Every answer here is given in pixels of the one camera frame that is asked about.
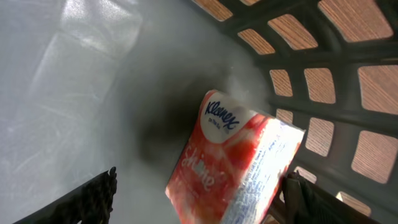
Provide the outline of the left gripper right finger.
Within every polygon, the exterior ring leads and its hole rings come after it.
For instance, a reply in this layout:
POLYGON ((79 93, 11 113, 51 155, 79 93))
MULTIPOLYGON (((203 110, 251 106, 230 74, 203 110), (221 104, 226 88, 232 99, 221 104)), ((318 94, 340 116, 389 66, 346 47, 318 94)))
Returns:
POLYGON ((298 172, 283 177, 282 192, 285 222, 288 224, 379 224, 309 182, 298 172))

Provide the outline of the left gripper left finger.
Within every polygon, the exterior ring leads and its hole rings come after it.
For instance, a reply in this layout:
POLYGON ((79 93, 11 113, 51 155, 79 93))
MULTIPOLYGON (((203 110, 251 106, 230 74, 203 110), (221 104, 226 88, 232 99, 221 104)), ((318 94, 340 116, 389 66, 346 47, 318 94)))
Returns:
POLYGON ((116 168, 112 167, 16 223, 108 224, 117 191, 116 177, 116 168))

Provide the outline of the red Kleenex tissue pack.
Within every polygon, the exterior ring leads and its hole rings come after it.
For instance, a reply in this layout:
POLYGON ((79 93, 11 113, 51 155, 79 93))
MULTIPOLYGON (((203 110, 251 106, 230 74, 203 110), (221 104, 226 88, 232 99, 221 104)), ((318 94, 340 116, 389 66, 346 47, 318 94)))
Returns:
POLYGON ((208 91, 166 186, 182 223, 260 223, 304 130, 208 91))

